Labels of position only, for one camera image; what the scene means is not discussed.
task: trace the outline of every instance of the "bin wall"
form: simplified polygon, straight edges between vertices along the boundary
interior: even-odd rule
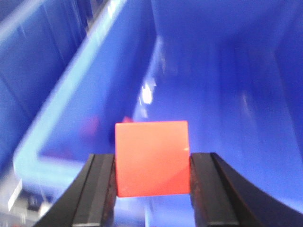
[[[0,24],[6,153],[12,154],[84,36],[74,0],[27,0]]]

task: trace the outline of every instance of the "orange block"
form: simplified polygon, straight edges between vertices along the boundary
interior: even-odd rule
[[[186,121],[116,124],[119,197],[189,193],[189,179]]]

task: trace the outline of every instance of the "red cube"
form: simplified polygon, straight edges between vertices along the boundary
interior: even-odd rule
[[[119,197],[190,192],[188,124],[116,124],[116,180]]]

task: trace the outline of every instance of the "red object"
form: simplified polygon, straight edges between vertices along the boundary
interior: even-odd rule
[[[189,193],[189,179],[186,121],[116,124],[119,197]]]
[[[134,121],[133,121],[133,119],[130,118],[130,117],[124,117],[122,122],[123,122],[123,123],[132,123],[132,122],[134,122]]]

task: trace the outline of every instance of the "blue plastic container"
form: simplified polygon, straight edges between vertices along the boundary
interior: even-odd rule
[[[21,141],[15,171],[28,190],[60,195],[89,153],[114,152],[125,116],[187,120],[191,152],[218,153],[303,212],[302,61],[300,0],[110,0]]]
[[[86,32],[75,0],[3,1],[0,7],[1,168]]]

